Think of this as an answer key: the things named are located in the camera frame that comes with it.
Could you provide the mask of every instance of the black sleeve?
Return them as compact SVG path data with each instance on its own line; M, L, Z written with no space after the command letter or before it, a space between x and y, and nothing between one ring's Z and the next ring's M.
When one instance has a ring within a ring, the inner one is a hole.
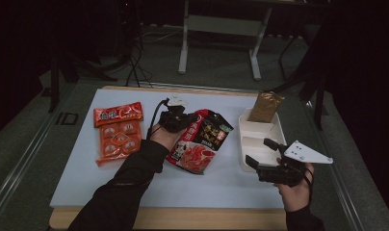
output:
M313 216L309 205L295 212L286 213L288 231L325 231L321 219Z
M125 159L115 177L95 191L68 230L132 230L141 198L155 172L162 172L168 154L158 142L143 140L140 151Z

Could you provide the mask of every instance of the gray carpet floor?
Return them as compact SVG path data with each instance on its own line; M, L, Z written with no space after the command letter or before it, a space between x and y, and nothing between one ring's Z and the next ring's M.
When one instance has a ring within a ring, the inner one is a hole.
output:
M182 75L177 72L180 29L144 28L143 49L134 49L133 56L139 63L139 82L132 75L128 85L250 92L270 89L284 83L277 60L286 43L282 38L263 40L258 55L262 80L257 82L252 78L248 59L248 49L254 45L254 38L191 33L187 72ZM284 57L287 74L296 68L306 49L303 40L295 41ZM113 60L103 58L103 63ZM62 79L61 101L53 113L48 113L50 98L40 95L0 132L0 192L7 191L4 185L13 186L10 193L0 196L0 230L48 228L51 196L95 91L108 85L126 85L131 70L131 65L126 65L108 71L108 75L118 79L116 82L101 81L85 70L79 70L81 78L77 84ZM49 76L49 72L40 76L47 87ZM294 86L284 94L297 95L299 89L300 86ZM303 108L300 102L289 103L288 107ZM326 230L389 230L389 212L328 93L324 107L324 131L308 133L303 138L324 141L320 146L335 160L333 167L316 169L319 180L315 186L313 213L324 220ZM65 114L78 115L77 122L61 124L60 115ZM295 131L305 129L299 126L284 124L284 133L289 139L296 140L299 133ZM21 158L27 158L28 163L18 165Z

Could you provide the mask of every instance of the white table leg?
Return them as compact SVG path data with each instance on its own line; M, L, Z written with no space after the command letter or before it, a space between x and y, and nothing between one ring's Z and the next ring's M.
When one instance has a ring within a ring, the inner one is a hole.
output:
M272 12L272 9L268 8L266 11L266 15L264 17L264 21L261 23L261 29L260 29L260 32L257 36L257 41L255 43L254 49L249 50L249 59L251 61L252 74L253 74L254 80L256 80L256 81L261 80L260 67L258 66L258 61L257 61L257 53L258 53L258 50L260 49L260 45L261 45L261 41L263 40L264 33L266 32L271 12Z
M183 44L180 52L179 74L186 73L186 63L188 61L188 16L189 0L185 0L185 17L183 18Z

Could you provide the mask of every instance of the chair leg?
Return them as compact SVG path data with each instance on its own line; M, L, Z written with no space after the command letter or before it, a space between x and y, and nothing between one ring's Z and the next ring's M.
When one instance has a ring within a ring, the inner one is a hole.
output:
M294 40L296 39L296 37L293 37L287 44L287 46L285 46L284 50L282 50L281 54L279 55L279 59L278 59L278 63L279 63L279 67L281 69L281 74L282 74L282 78L284 78L284 80L288 80L289 77L287 77L285 75L285 71L284 71L284 65L282 64L282 57L284 56L285 52L288 50L288 48L291 46L291 44L294 42Z

